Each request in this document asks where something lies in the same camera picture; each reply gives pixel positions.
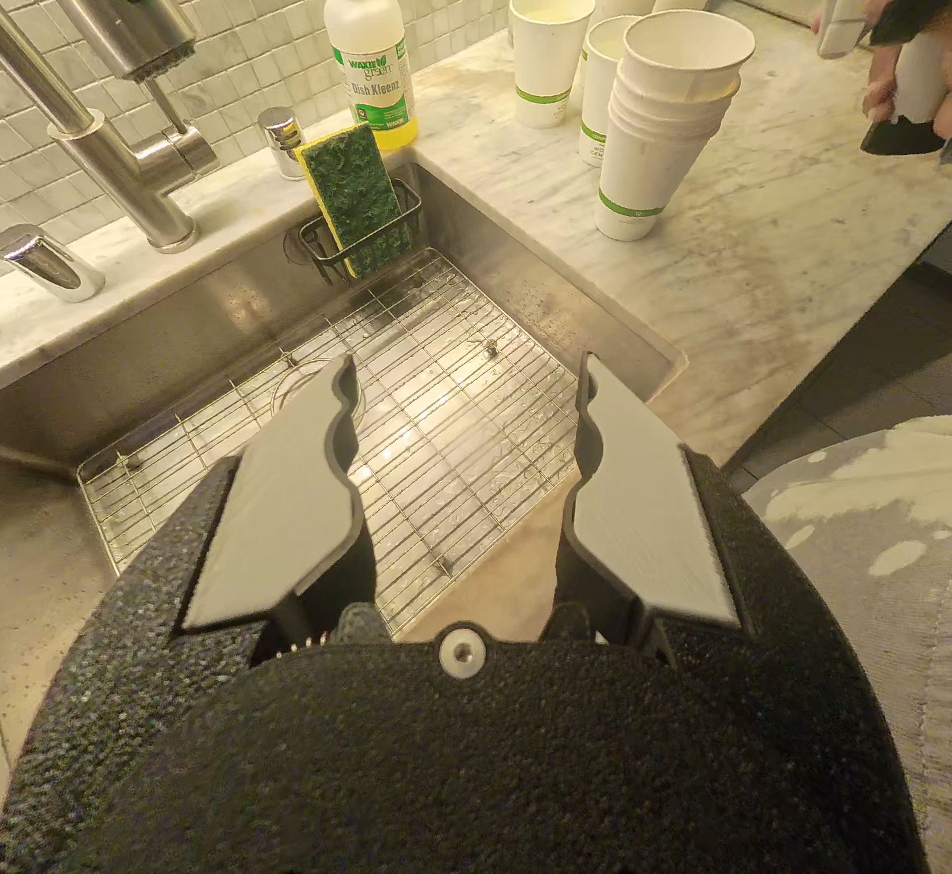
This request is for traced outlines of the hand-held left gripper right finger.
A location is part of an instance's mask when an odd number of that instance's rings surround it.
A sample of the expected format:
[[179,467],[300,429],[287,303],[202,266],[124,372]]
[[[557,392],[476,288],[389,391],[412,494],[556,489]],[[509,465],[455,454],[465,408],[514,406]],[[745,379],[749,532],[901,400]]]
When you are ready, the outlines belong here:
[[684,443],[591,351],[576,407],[579,481],[565,499],[555,604],[580,606],[613,646],[672,654],[666,625],[739,637]]

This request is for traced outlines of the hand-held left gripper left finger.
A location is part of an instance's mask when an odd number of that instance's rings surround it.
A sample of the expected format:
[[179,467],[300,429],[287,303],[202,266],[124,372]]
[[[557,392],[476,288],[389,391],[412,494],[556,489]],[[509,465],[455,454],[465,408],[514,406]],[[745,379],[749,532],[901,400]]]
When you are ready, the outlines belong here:
[[377,565],[351,480],[359,450],[354,356],[331,359],[239,457],[183,631],[264,623],[276,650],[338,630],[350,608],[377,620]]

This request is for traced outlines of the marble desk countertop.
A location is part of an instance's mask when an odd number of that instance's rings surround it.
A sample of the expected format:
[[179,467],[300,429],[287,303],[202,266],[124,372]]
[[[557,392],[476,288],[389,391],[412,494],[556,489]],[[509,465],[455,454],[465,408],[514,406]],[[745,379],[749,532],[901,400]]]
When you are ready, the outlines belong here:
[[[576,108],[554,129],[515,120],[504,33],[417,75],[421,134],[387,164],[423,167],[673,346],[684,364],[649,404],[724,463],[946,225],[950,174],[927,157],[860,151],[868,54],[824,61],[802,26],[738,2],[717,8],[755,35],[755,54],[720,131],[647,239],[595,229],[597,172],[577,154]],[[203,229],[186,251],[147,248],[126,220],[75,243],[107,276],[89,301],[68,305],[22,275],[2,278],[2,390],[316,209],[265,151],[184,199]],[[2,777],[106,590],[89,564],[67,573],[53,554],[2,547]]]

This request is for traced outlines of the person's right hand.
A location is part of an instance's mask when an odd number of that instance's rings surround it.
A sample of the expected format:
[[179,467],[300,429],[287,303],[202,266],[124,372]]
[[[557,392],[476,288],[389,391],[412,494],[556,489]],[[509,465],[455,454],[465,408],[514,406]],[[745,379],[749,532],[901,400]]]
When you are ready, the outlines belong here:
[[[879,23],[893,0],[864,0],[864,16],[869,26]],[[894,113],[896,66],[901,45],[873,45],[873,55],[863,96],[863,113],[871,123],[889,120]]]

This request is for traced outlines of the steel sink drain strainer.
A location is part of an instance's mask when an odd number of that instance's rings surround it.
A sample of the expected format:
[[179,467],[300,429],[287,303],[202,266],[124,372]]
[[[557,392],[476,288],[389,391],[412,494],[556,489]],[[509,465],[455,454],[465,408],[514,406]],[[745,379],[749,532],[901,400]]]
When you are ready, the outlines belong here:
[[[335,358],[310,358],[301,364],[292,366],[278,381],[271,393],[269,402],[269,414],[273,418],[279,414],[284,405],[292,399],[294,395],[301,392],[303,388],[314,380],[319,372],[335,361]],[[363,419],[366,414],[366,398],[363,389],[362,380],[356,378],[356,407],[353,411],[352,420],[354,428],[359,430],[363,425]]]

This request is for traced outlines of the person's grey mottled garment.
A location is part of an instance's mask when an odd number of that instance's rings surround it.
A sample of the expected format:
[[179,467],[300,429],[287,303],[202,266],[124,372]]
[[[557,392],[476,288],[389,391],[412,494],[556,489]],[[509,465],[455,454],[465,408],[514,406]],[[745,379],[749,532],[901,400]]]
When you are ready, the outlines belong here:
[[839,621],[896,743],[932,872],[951,871],[951,417],[779,466],[744,500]]

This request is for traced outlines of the stainless steel sink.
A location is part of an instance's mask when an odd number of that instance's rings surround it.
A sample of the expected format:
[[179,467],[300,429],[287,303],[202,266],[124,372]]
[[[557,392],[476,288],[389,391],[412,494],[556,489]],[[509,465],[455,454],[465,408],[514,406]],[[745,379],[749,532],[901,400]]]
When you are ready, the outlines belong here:
[[79,464],[425,248],[445,256],[576,380],[588,351],[645,401],[681,370],[673,346],[622,319],[423,167],[404,167],[398,177],[419,192],[422,214],[411,253],[384,273],[329,286],[305,261],[292,227],[6,386],[2,425],[16,426],[27,444],[3,452],[18,474],[2,487],[2,547],[51,546],[54,567],[71,573],[71,564],[89,564],[110,587],[120,574],[78,486]]

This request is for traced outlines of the green and yellow sponge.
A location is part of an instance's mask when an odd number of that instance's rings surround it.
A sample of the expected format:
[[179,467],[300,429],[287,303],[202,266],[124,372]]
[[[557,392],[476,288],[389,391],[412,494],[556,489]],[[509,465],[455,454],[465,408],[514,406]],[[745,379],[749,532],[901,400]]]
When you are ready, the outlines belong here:
[[301,165],[337,249],[355,247],[377,230],[345,263],[350,274],[363,278],[394,262],[411,248],[406,224],[392,222],[402,213],[374,133],[364,123],[297,146]]

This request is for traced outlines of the steel kitchen faucet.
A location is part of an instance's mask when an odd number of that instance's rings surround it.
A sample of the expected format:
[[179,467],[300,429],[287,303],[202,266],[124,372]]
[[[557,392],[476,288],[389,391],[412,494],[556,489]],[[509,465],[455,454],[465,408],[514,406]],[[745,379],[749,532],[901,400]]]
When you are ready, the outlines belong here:
[[49,121],[48,134],[137,225],[157,252],[184,251],[197,222],[171,194],[219,168],[211,145],[188,121],[136,146],[125,143],[98,109],[88,109],[15,22],[1,11],[1,61]]

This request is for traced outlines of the dish soap pump bottle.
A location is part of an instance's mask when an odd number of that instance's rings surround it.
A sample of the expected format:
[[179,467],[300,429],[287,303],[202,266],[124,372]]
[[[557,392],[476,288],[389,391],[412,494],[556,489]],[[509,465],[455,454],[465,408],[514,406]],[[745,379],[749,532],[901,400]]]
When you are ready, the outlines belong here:
[[417,137],[419,122],[406,32],[397,0],[327,0],[325,26],[355,123],[382,151]]

